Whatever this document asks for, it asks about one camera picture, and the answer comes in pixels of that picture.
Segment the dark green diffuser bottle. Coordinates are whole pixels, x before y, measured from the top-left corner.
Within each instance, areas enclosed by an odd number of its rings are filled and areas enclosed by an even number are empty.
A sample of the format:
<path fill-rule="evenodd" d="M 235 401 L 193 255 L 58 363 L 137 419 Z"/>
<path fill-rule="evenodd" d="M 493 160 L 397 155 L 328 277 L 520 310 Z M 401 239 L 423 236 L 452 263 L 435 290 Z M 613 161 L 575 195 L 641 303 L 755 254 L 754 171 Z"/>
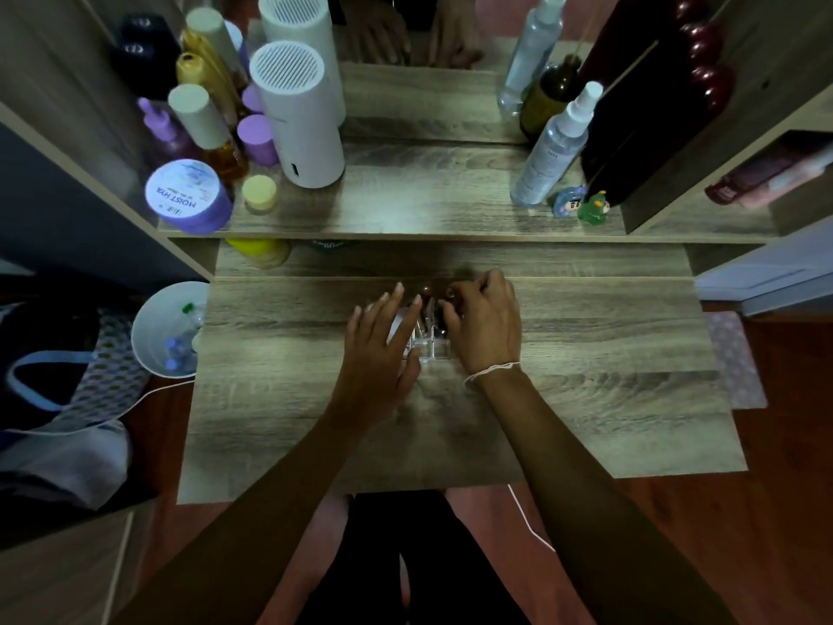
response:
<path fill-rule="evenodd" d="M 547 122 L 562 113 L 580 93 L 581 64 L 578 55 L 568 54 L 560 64 L 547 66 L 531 85 L 519 114 L 521 132 L 530 146 L 537 142 Z"/>

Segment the person's left hand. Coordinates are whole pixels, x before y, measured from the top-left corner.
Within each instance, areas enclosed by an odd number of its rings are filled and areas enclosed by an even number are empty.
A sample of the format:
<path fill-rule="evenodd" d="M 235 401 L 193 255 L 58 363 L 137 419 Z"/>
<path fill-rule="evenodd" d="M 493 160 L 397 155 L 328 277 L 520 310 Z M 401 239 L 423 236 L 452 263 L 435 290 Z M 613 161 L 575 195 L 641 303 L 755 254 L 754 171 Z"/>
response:
<path fill-rule="evenodd" d="M 405 325 L 394 338 L 384 338 L 384 303 L 395 286 L 362 307 L 363 317 L 353 345 L 345 345 L 341 369 L 325 419 L 352 435 L 363 435 L 398 408 L 401 356 L 417 320 L 421 298 L 414 296 L 404 312 Z M 407 359 L 420 359 L 411 351 Z"/>

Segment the small blue figurine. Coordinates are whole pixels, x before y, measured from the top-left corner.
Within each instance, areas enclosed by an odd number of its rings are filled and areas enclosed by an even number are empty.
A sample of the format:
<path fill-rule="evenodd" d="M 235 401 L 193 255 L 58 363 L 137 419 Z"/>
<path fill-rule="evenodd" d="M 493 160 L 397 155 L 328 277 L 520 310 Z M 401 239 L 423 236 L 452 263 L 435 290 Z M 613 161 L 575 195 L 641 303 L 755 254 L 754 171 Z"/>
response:
<path fill-rule="evenodd" d="M 586 186 L 567 187 L 557 191 L 551 205 L 552 215 L 556 218 L 576 216 L 586 196 Z"/>

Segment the patterned pink mat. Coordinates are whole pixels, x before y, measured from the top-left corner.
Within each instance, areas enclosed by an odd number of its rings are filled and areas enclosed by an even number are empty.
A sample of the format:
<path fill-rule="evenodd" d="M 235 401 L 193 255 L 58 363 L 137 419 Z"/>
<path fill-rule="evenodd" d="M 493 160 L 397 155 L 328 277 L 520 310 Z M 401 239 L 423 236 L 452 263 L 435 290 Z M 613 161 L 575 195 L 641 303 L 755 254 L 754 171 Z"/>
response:
<path fill-rule="evenodd" d="M 706 312 L 706 324 L 732 409 L 768 407 L 751 345 L 735 312 Z"/>

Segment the amber bottle with pale cap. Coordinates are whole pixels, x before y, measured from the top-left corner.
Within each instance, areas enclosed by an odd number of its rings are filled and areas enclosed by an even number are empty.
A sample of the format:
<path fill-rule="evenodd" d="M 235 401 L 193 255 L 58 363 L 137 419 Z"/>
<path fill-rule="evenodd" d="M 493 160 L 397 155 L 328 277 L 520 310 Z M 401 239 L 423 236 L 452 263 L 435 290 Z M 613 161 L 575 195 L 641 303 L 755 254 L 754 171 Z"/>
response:
<path fill-rule="evenodd" d="M 232 129 L 205 88 L 181 84 L 168 94 L 168 104 L 196 147 L 227 188 L 249 172 L 248 161 L 236 143 Z"/>

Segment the small yellow lidded jar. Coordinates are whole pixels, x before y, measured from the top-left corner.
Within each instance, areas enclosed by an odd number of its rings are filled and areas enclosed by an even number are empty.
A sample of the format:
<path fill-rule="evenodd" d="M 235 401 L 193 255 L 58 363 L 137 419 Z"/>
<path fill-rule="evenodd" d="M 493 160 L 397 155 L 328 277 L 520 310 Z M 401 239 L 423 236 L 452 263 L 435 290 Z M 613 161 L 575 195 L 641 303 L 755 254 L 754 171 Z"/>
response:
<path fill-rule="evenodd" d="M 252 175 L 245 178 L 241 193 L 245 208 L 253 215 L 265 215 L 276 207 L 277 184 L 270 176 Z"/>

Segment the grey cloth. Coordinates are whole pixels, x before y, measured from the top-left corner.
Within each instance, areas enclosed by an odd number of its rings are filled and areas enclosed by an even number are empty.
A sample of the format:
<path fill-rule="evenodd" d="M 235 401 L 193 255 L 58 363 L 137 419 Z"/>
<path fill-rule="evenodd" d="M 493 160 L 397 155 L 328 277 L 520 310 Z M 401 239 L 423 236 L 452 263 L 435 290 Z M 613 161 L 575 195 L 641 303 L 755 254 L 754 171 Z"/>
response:
<path fill-rule="evenodd" d="M 29 435 L 0 451 L 0 495 L 98 511 L 128 480 L 131 441 L 110 421 L 68 435 Z"/>

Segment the white round bin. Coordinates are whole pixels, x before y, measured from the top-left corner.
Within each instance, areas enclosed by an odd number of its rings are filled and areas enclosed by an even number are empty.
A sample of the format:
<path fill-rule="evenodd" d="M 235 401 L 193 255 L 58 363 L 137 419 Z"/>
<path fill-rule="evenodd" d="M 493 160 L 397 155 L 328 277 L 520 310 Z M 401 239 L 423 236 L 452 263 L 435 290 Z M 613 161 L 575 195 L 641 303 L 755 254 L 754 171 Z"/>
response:
<path fill-rule="evenodd" d="M 132 352 L 140 365 L 152 375 L 171 377 L 163 367 L 163 343 L 178 321 L 203 325 L 210 286 L 207 283 L 174 283 L 153 294 L 141 306 L 131 328 Z"/>

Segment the small green figurine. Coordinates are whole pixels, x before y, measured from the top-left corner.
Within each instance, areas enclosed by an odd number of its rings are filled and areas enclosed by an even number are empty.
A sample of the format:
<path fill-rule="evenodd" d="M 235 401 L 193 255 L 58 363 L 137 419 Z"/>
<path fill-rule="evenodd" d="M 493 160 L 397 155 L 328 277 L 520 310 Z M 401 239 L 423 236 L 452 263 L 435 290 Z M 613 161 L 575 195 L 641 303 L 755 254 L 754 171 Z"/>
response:
<path fill-rule="evenodd" d="M 607 222 L 609 211 L 610 203 L 607 200 L 607 192 L 601 190 L 580 204 L 577 217 L 580 221 L 592 226 L 600 226 Z"/>

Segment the white cylindrical humidifier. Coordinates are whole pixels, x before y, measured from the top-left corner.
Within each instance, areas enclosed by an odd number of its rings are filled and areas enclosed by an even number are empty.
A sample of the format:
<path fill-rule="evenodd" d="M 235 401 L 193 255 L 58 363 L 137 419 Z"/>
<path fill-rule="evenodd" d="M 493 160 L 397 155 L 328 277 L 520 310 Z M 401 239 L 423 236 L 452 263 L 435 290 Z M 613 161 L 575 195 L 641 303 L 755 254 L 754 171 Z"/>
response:
<path fill-rule="evenodd" d="M 346 161 L 320 54 L 299 41 L 272 41 L 251 56 L 250 72 L 286 178 L 307 189 L 339 180 Z"/>

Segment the clear spray bottle white nozzle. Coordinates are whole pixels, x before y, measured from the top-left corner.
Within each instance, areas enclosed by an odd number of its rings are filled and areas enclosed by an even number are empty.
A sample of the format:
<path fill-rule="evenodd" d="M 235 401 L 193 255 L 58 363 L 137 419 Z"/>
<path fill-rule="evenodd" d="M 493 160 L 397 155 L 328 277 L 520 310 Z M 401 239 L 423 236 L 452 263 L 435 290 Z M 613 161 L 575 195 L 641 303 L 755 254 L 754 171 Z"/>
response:
<path fill-rule="evenodd" d="M 510 189 L 512 203 L 535 207 L 547 199 L 586 145 L 587 130 L 603 92 L 601 83 L 586 83 L 565 110 L 547 122 Z"/>

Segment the person's right forearm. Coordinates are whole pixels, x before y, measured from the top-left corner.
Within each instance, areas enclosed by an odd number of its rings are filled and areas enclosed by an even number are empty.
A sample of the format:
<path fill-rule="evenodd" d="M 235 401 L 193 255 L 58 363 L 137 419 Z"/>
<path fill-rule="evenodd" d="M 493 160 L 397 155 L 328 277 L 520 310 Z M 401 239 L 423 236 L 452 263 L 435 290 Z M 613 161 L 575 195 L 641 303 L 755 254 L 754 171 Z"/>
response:
<path fill-rule="evenodd" d="M 597 625 L 738 625 L 723 598 L 619 490 L 523 370 L 476 385 Z"/>

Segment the mirror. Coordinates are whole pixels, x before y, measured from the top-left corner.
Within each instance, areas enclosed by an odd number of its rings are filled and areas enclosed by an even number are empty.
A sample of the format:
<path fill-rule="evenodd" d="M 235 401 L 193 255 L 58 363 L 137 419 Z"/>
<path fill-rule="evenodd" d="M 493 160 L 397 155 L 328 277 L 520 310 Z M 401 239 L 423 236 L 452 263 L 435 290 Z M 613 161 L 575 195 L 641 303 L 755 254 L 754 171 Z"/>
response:
<path fill-rule="evenodd" d="M 495 72 L 339 62 L 328 0 L 259 0 L 244 45 L 295 40 L 315 49 L 334 94 L 339 133 L 359 138 L 525 145 L 498 105 Z"/>

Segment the clear acrylic lipstick organizer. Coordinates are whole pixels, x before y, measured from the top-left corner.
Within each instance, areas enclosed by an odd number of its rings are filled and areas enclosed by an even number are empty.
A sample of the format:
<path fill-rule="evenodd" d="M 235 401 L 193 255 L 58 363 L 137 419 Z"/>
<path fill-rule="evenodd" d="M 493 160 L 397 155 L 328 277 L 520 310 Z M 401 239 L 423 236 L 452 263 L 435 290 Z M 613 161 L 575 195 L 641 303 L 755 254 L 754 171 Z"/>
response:
<path fill-rule="evenodd" d="M 411 332 L 401 356 L 402 361 L 407 359 L 411 351 L 418 352 L 421 362 L 453 358 L 443 308 L 434 297 L 422 297 L 421 317 Z"/>

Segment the golden yellow bottle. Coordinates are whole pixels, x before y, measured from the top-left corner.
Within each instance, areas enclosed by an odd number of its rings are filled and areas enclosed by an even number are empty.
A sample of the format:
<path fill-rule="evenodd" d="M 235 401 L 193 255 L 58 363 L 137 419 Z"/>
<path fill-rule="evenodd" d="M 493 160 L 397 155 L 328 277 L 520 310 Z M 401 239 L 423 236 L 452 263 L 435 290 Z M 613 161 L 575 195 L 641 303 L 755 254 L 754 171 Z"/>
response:
<path fill-rule="evenodd" d="M 193 84 L 205 89 L 229 127 L 236 128 L 240 119 L 235 87 L 211 63 L 198 54 L 183 52 L 176 62 L 176 78 L 179 85 Z"/>

